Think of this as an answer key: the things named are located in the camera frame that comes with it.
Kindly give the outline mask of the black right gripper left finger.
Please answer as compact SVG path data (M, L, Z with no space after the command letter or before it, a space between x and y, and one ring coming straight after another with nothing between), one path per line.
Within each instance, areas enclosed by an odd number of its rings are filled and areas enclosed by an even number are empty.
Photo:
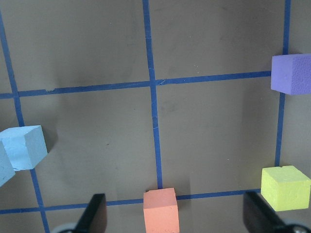
M107 208L105 194L94 194L73 232L104 233L106 228Z

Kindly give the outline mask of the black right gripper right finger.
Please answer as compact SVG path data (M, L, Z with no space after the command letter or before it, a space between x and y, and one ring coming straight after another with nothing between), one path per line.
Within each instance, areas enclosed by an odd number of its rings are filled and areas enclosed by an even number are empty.
M291 229L256 192L243 195L243 223L249 233L290 233Z

